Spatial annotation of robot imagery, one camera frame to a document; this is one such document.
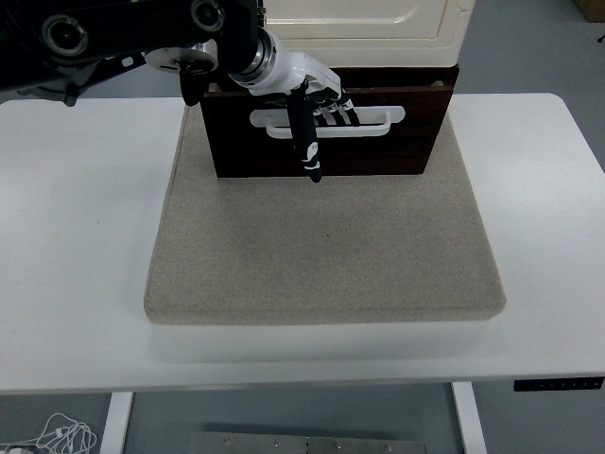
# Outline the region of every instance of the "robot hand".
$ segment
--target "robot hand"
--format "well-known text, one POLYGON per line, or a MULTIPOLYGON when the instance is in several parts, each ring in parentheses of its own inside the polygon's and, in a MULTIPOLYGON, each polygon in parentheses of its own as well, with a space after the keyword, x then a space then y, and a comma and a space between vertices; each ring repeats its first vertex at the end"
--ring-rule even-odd
POLYGON ((317 126, 327 126, 331 115, 338 126, 343 116, 353 126, 359 119, 353 103, 340 86, 340 78, 330 68, 304 54, 290 52, 270 32, 259 28, 257 58, 232 79, 264 102, 285 105, 294 140, 294 149, 314 183, 321 180, 317 126))
MULTIPOLYGON (((191 49, 158 49, 146 55, 151 66, 179 73, 181 94, 188 106, 198 104, 205 74, 219 67, 214 41, 191 49)), ((258 28, 258 48, 250 65, 230 72, 231 79, 264 103, 286 108, 294 149, 314 183, 321 180, 316 127, 359 126, 353 102, 338 75, 303 52, 291 52, 271 32, 258 28)))

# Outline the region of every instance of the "white cable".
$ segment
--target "white cable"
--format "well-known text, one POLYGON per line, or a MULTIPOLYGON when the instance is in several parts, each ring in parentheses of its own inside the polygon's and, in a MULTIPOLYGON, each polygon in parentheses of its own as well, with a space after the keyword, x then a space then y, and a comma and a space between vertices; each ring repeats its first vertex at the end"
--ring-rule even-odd
POLYGON ((96 445, 96 435, 84 423, 65 416, 63 413, 55 413, 48 420, 40 436, 31 440, 21 442, 0 443, 9 451, 11 446, 36 446, 39 449, 46 449, 47 454, 90 454, 90 450, 96 445), (55 427, 51 426, 53 418, 63 418, 72 423, 69 426, 55 427))

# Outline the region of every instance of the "drawer handle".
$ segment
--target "drawer handle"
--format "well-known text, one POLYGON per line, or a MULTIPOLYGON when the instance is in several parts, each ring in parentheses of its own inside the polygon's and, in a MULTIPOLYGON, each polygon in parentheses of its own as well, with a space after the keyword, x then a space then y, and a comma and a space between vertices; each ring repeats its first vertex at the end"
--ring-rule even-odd
MULTIPOLYGON (((355 107, 360 126, 317 127, 319 139, 334 137, 377 137, 390 131, 390 125, 399 123, 406 116, 402 106, 355 107)), ((250 122, 255 128, 265 128, 269 137, 291 139, 292 131, 285 109, 267 109, 252 111, 250 122)))

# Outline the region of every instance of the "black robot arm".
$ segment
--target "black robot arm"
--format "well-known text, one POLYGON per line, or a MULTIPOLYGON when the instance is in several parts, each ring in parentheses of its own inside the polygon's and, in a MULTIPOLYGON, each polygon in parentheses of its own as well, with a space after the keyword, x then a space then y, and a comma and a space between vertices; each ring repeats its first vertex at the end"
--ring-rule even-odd
POLYGON ((236 73, 258 46, 255 0, 5 0, 0 8, 0 93, 67 105, 158 48, 214 40, 219 66, 236 73))

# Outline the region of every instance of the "robotic arm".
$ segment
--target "robotic arm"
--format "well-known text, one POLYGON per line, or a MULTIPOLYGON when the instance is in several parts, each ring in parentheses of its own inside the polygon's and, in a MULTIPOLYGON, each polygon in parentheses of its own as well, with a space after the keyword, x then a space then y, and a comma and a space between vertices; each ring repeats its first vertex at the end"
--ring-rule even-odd
POLYGON ((177 74, 189 106, 218 69, 263 102, 285 106, 294 148, 317 183, 316 126, 359 121, 339 77, 264 29, 256 0, 4 0, 0 93, 74 106, 85 90, 145 63, 177 74))

